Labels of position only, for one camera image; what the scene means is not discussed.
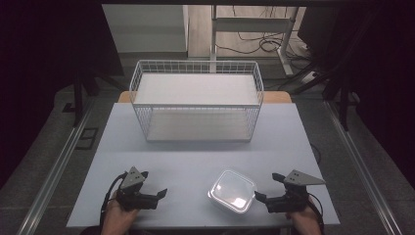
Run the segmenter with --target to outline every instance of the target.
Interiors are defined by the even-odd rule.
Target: white metal stand
[[[286,76],[292,76],[290,62],[287,60],[287,46],[290,41],[291,32],[296,22],[299,7],[295,7],[288,19],[255,19],[255,18],[218,18],[216,6],[211,6],[211,45],[210,60],[216,60],[216,33],[227,32],[283,32],[284,37],[281,47],[277,50]]]

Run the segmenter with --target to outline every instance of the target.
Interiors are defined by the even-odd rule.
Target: wooden edge
[[[129,91],[123,91],[118,98],[119,103],[129,103]],[[293,103],[290,94],[285,91],[265,91],[264,104]]]

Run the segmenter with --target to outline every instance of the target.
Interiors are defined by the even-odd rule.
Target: plastic container
[[[130,100],[147,141],[250,142],[263,85],[256,62],[139,61]]]
[[[235,213],[245,213],[250,208],[253,199],[255,183],[231,169],[224,170],[211,189],[208,197],[216,205]]]

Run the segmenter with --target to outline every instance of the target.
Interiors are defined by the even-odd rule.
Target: metal rail
[[[375,180],[373,179],[371,173],[369,172],[369,169],[367,168],[366,163],[360,156],[360,153],[357,147],[355,146],[352,138],[350,137],[348,132],[343,130],[342,125],[337,118],[338,112],[336,110],[334,103],[329,103],[326,101],[324,102],[324,104],[331,115],[332,121],[336,129],[339,131],[340,137],[344,145],[346,146],[348,155],[350,156],[351,161],[356,167],[357,173],[360,179],[362,180],[363,185],[366,188],[366,191],[369,195],[369,198],[372,200],[372,203],[375,206],[375,209],[382,223],[384,224],[385,229],[387,230],[388,234],[402,234],[402,232],[399,229],[399,226],[396,223],[393,212],[390,206],[388,205],[387,200],[385,199],[384,195],[382,194]]]
[[[86,121],[89,119],[93,106],[94,99],[89,98],[86,101],[82,119],[80,120],[78,126],[74,127],[70,133],[67,143],[65,144],[62,152],[49,171],[46,180],[37,193],[36,198],[34,199],[33,204],[26,214],[26,217],[24,218],[17,234],[33,234],[35,232],[37,225],[39,224],[40,219],[42,218],[43,213],[45,212],[46,207],[48,206],[49,201],[55,192],[59,180],[64,173],[65,167],[67,166],[70,155],[72,154],[76,142],[82,133],[83,127],[85,126]]]

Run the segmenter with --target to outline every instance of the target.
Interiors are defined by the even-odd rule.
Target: wire basket
[[[263,100],[247,61],[139,61],[129,89],[147,141],[250,142]]]

